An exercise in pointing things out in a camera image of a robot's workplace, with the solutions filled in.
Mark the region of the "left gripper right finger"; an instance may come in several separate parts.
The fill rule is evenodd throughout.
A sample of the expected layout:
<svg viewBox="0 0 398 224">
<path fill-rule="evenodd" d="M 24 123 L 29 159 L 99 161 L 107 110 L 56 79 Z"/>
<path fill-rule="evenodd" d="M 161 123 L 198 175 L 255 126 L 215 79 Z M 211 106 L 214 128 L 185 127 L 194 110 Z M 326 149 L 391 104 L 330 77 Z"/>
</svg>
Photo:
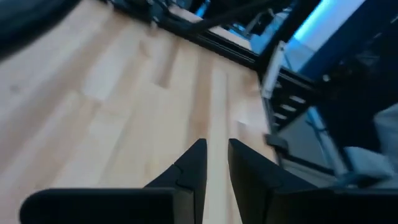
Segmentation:
<svg viewBox="0 0 398 224">
<path fill-rule="evenodd" d="M 397 224 L 396 189 L 319 188 L 234 138 L 228 164 L 243 223 Z"/>
</svg>

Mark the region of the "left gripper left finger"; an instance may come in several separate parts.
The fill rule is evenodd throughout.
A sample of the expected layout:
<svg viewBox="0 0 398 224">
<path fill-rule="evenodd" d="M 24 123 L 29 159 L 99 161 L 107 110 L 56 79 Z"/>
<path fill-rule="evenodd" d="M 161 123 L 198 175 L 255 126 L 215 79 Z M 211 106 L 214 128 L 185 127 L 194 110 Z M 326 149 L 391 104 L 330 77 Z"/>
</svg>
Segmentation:
<svg viewBox="0 0 398 224">
<path fill-rule="evenodd" d="M 45 189 L 28 196 L 21 223 L 201 223 L 206 194 L 207 142 L 197 139 L 143 188 Z"/>
</svg>

